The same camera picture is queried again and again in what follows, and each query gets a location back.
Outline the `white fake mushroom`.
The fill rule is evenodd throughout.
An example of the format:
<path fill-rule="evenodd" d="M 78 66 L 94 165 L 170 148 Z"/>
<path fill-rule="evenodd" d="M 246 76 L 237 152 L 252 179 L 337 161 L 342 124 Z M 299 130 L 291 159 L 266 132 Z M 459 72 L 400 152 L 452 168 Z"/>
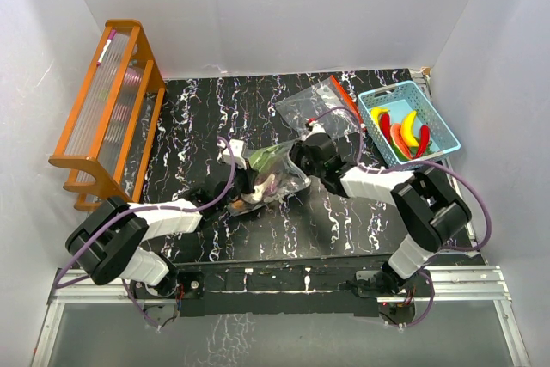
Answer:
<path fill-rule="evenodd" d="M 275 174 L 270 174 L 260 184 L 254 186 L 254 194 L 252 201 L 257 204 L 259 202 L 267 202 L 278 194 L 278 183 L 280 179 Z"/>

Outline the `green fake leaf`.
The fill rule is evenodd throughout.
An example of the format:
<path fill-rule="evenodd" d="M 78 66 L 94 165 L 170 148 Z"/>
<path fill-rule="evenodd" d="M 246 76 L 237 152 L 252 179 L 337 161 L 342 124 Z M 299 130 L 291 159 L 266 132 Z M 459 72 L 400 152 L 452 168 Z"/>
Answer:
<path fill-rule="evenodd" d="M 248 159 L 250 167 L 259 172 L 266 171 L 280 161 L 283 152 L 278 144 L 258 149 Z"/>

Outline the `clear bag with green leaf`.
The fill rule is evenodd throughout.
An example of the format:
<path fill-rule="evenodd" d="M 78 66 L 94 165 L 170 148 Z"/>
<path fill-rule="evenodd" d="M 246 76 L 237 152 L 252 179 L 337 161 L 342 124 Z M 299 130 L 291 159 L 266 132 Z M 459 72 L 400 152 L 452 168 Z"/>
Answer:
<path fill-rule="evenodd" d="M 311 179 L 290 159 L 293 145 L 286 141 L 250 150 L 242 140 L 229 141 L 222 157 L 236 167 L 237 193 L 227 205 L 231 216 L 247 214 L 309 187 Z"/>

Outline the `clear zip bag red slider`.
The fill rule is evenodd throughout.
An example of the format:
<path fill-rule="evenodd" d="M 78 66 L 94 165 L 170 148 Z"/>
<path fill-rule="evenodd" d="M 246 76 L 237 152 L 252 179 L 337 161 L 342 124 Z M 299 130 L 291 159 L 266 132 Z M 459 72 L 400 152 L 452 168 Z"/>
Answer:
<path fill-rule="evenodd" d="M 331 138 L 343 138 L 358 132 L 357 119 L 361 119 L 335 76 L 276 102 L 275 109 L 300 138 L 312 131 L 311 121 L 318 122 Z"/>

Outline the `yellow fake banana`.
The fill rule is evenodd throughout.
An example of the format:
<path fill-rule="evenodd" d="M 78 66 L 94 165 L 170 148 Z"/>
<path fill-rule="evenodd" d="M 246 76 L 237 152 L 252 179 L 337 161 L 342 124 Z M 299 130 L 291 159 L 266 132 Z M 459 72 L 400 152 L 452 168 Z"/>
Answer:
<path fill-rule="evenodd" d="M 371 118 L 378 124 L 381 116 L 385 113 L 389 113 L 389 109 L 386 107 L 373 107 L 370 110 Z"/>
<path fill-rule="evenodd" d="M 417 112 L 411 111 L 400 124 L 400 135 L 408 147 L 418 148 L 419 141 L 413 134 L 414 121 L 417 118 Z"/>

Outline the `fake watermelon slice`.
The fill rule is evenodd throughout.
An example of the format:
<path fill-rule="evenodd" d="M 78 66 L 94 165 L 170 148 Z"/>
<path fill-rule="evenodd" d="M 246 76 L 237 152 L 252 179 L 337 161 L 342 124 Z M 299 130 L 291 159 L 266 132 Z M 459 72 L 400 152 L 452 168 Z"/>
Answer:
<path fill-rule="evenodd" d="M 398 156 L 398 158 L 403 162 L 411 160 L 412 153 L 400 134 L 399 123 L 393 123 L 390 126 L 389 136 L 394 153 Z"/>

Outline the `light blue plastic basket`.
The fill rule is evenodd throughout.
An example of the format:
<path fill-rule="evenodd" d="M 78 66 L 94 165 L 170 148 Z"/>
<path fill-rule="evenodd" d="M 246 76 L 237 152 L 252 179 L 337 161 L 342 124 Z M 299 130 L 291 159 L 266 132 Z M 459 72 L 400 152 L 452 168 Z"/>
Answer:
<path fill-rule="evenodd" d="M 418 85 L 391 84 L 358 95 L 367 132 L 389 167 L 440 161 L 461 144 Z"/>

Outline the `red fake chili pepper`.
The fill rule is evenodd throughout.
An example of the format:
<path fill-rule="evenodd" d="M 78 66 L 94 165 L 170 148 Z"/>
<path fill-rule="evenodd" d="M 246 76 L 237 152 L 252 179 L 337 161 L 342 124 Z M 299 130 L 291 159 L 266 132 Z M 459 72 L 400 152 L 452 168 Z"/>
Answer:
<path fill-rule="evenodd" d="M 389 113 L 383 113 L 379 119 L 379 126 L 384 138 L 390 143 L 391 119 Z"/>

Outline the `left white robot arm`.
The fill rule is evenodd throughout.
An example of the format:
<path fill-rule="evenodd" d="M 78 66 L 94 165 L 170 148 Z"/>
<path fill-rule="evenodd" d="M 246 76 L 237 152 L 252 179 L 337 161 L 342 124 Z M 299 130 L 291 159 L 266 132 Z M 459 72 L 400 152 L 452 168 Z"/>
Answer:
<path fill-rule="evenodd" d="M 120 278 L 145 284 L 159 297 L 172 295 L 178 271 L 164 255 L 141 244 L 165 235 L 192 234 L 237 196 L 254 191 L 257 171 L 227 165 L 223 170 L 229 177 L 211 174 L 175 201 L 135 204 L 120 196 L 104 200 L 67 238 L 71 259 L 55 278 L 55 287 L 87 278 L 105 285 Z"/>

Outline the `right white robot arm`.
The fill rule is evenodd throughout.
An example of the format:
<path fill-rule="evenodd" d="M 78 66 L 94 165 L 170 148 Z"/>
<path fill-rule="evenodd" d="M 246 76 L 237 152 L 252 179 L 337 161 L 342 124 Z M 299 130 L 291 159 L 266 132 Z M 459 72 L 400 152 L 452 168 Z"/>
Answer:
<path fill-rule="evenodd" d="M 413 276 L 472 218 L 436 163 L 413 171 L 369 172 L 362 163 L 344 161 L 325 132 L 297 140 L 290 160 L 334 195 L 380 201 L 400 213 L 406 236 L 373 277 L 353 282 L 361 291 L 405 294 L 413 287 Z"/>

